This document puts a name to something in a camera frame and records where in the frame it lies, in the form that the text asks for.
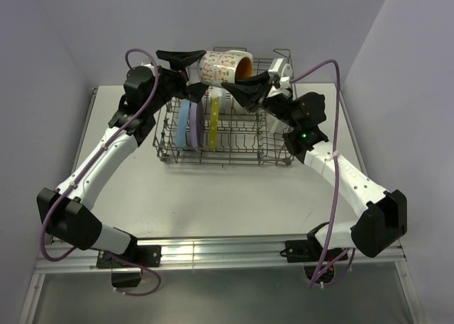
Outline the white bowl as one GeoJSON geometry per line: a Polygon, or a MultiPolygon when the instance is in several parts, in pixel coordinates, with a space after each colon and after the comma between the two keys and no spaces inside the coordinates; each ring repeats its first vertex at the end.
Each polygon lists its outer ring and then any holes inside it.
{"type": "Polygon", "coordinates": [[[225,113],[227,110],[226,90],[219,87],[213,87],[210,92],[211,100],[218,99],[219,113],[225,113]]]}
{"type": "Polygon", "coordinates": [[[235,114],[246,114],[246,110],[234,98],[231,98],[231,111],[235,114]]]}

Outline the floral mug orange inside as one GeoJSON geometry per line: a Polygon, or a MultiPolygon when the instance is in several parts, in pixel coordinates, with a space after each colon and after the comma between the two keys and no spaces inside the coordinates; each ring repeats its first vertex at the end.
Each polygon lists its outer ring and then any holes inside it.
{"type": "Polygon", "coordinates": [[[203,84],[222,87],[225,83],[235,84],[253,74],[253,55],[246,51],[208,51],[197,63],[197,75],[203,84]]]}

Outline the blue plastic plate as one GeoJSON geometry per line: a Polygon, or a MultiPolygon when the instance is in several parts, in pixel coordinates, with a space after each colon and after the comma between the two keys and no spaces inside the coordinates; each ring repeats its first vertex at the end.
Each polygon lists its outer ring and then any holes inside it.
{"type": "Polygon", "coordinates": [[[186,133],[187,133],[187,122],[190,112],[191,102],[189,100],[183,100],[181,102],[179,115],[177,119],[177,133],[175,145],[179,152],[184,149],[186,144],[186,133]]]}

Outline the lilac plastic plate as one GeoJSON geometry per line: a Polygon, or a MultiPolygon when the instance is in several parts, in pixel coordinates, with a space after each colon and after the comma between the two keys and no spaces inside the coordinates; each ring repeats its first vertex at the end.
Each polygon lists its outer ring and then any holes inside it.
{"type": "Polygon", "coordinates": [[[204,108],[203,103],[191,103],[189,113],[189,136],[193,148],[203,147],[204,108]]]}

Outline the cream white mug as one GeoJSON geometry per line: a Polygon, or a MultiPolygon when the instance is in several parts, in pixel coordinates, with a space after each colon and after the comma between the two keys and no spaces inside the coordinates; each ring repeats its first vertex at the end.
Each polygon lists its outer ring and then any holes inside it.
{"type": "Polygon", "coordinates": [[[285,129],[285,124],[279,120],[273,120],[267,122],[267,133],[273,138],[276,135],[282,134],[282,131],[285,129]]]}

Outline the green polka-dot plate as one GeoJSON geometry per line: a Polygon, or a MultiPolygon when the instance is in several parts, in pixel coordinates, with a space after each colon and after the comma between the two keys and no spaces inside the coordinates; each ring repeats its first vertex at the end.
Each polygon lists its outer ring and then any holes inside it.
{"type": "Polygon", "coordinates": [[[217,129],[218,129],[218,116],[219,116],[220,98],[215,97],[211,99],[211,113],[209,123],[209,136],[208,146],[210,151],[216,150],[217,145],[217,129]]]}

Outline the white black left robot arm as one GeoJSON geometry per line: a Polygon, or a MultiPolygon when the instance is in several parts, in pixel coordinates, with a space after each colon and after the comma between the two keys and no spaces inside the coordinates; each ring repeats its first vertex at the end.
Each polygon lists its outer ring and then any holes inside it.
{"type": "Polygon", "coordinates": [[[187,69],[205,51],[169,52],[150,55],[150,65],[129,66],[118,110],[101,140],[81,165],[55,189],[44,188],[37,196],[42,221],[40,251],[45,236],[70,244],[73,250],[98,250],[112,255],[122,267],[138,261],[138,239],[118,228],[104,225],[92,212],[100,192],[122,162],[138,149],[156,124],[155,113],[172,98],[200,101],[207,85],[190,84],[187,69]]]}

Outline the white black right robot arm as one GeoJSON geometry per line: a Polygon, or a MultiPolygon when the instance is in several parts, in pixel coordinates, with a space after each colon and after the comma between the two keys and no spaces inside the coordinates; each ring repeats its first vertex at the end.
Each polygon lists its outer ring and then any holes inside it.
{"type": "Polygon", "coordinates": [[[319,128],[326,120],[325,96],[314,91],[297,98],[269,74],[223,83],[222,87],[247,111],[262,109],[289,126],[283,139],[295,159],[312,168],[352,207],[358,220],[325,223],[307,235],[307,252],[321,260],[332,249],[355,248],[369,258],[378,256],[407,232],[407,198],[390,192],[364,175],[337,152],[319,128]]]}

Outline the aluminium frame rail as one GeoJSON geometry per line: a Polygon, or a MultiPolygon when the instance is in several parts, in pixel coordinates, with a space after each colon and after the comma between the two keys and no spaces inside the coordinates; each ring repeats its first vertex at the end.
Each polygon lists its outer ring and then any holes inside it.
{"type": "MultiPolygon", "coordinates": [[[[152,249],[152,269],[156,272],[198,269],[236,269],[261,267],[289,267],[284,258],[284,244],[288,240],[302,240],[303,235],[264,235],[211,238],[142,239],[141,248],[152,249]]],[[[404,297],[414,323],[426,323],[414,283],[409,275],[406,255],[397,243],[375,258],[361,252],[349,251],[355,264],[391,262],[395,265],[404,297]]],[[[134,272],[135,268],[112,262],[105,254],[93,250],[75,251],[68,258],[52,263],[42,255],[36,259],[20,323],[32,323],[41,288],[48,274],[78,274],[90,272],[134,272]]]]}

